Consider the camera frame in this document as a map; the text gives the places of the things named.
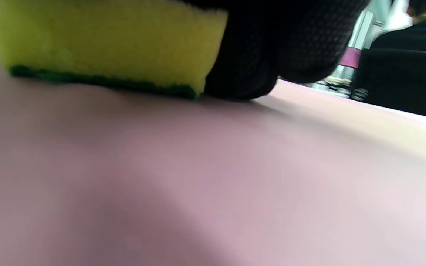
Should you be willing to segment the person's right hand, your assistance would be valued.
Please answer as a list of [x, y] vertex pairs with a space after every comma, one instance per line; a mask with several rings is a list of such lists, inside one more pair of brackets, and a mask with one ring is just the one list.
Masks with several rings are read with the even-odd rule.
[[227, 11], [228, 22], [205, 94], [252, 100], [279, 78], [298, 84], [329, 76], [340, 63], [368, 0], [188, 0]]

